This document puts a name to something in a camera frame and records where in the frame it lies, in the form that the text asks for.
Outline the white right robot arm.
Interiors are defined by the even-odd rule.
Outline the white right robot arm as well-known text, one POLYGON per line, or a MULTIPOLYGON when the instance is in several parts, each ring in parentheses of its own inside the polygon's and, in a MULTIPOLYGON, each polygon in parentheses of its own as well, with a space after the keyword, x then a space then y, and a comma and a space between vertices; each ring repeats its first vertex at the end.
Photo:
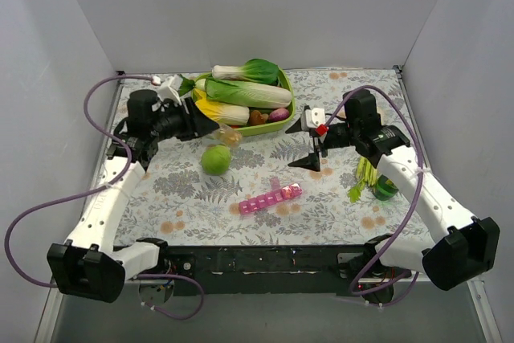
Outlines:
POLYGON ((383 125, 373 95, 376 87, 360 86, 344 94, 337 109, 345 112, 333 123, 322 108, 306 107, 287 133, 306 132, 312 152, 292 167, 318 171, 330 149, 353 147, 379 174, 386 176, 410 208, 398 229, 366 243, 363 265, 353 277, 355 289, 363 275, 379 277, 392 267, 426 275, 444 291, 493 268, 500 228, 490 217, 478 218, 450 194, 423 164, 414 130, 403 133, 383 125))

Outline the pink weekly pill organizer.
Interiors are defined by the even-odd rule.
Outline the pink weekly pill organizer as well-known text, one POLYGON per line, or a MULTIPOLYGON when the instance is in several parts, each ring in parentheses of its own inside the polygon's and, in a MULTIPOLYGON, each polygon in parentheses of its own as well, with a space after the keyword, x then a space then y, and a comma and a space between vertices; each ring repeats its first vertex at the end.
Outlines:
POLYGON ((271 190, 267 193, 241 201, 237 208, 241 215, 253 214, 272 206, 291 201, 302 195, 303 190, 298 183, 281 185, 277 177, 270 178, 271 190))

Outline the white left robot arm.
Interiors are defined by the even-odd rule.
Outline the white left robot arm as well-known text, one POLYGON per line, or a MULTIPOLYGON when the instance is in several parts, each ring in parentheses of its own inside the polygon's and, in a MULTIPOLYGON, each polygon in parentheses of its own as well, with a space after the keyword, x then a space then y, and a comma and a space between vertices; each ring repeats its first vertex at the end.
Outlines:
POLYGON ((116 249, 116 231, 159 143, 171 138, 191 141, 219 126, 192 98, 164 97, 149 89, 130 93, 127 113, 113 131, 100 192, 92 195, 66 241, 52 244, 47 253, 53 278, 63 294, 112 303, 126 280, 146 273, 160 279, 170 271, 167 242, 142 238, 116 249))

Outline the clear pill bottle yellow capsules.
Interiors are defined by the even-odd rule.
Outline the clear pill bottle yellow capsules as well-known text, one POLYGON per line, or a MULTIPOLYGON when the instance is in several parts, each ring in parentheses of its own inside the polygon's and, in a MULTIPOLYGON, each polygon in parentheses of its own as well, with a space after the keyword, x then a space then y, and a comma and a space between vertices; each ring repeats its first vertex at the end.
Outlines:
POLYGON ((239 143, 243 139, 242 134, 238 130, 223 123, 219 124, 219 127, 212 133, 212 136, 216 141, 219 141, 231 148, 238 147, 239 143))

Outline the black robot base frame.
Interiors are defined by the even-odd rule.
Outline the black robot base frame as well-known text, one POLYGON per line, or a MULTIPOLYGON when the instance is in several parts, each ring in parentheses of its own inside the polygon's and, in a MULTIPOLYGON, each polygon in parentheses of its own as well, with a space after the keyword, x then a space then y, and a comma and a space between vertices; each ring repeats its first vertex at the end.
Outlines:
POLYGON ((171 246, 146 274, 196 280, 208 295, 311 294, 346 296, 371 259, 366 245, 171 246))

